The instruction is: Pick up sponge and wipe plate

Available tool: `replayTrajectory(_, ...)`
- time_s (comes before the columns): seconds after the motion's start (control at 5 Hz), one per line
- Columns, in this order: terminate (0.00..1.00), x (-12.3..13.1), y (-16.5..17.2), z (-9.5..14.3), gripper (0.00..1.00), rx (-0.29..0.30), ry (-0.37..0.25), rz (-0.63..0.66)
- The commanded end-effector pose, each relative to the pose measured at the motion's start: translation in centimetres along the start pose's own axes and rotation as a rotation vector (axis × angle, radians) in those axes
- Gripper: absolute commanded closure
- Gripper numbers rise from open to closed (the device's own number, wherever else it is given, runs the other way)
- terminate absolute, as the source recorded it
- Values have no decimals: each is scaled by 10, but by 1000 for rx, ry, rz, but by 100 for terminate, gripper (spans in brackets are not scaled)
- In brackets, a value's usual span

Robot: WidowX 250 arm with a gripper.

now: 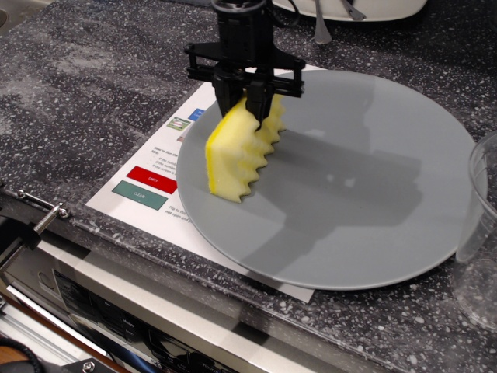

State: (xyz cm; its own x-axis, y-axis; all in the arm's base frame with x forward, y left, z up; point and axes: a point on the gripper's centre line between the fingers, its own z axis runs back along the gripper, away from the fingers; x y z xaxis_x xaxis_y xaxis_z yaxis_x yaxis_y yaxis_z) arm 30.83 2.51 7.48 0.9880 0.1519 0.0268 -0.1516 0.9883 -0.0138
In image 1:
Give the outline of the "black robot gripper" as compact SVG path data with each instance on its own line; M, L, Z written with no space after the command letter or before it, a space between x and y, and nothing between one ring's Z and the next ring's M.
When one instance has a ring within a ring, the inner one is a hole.
M278 49L273 29L296 26L300 13L288 24L275 14L271 1L212 1L217 15L218 40L188 44L186 68L191 79L212 82L224 117L246 91L246 109L264 121L274 93L300 97L304 92L304 60Z

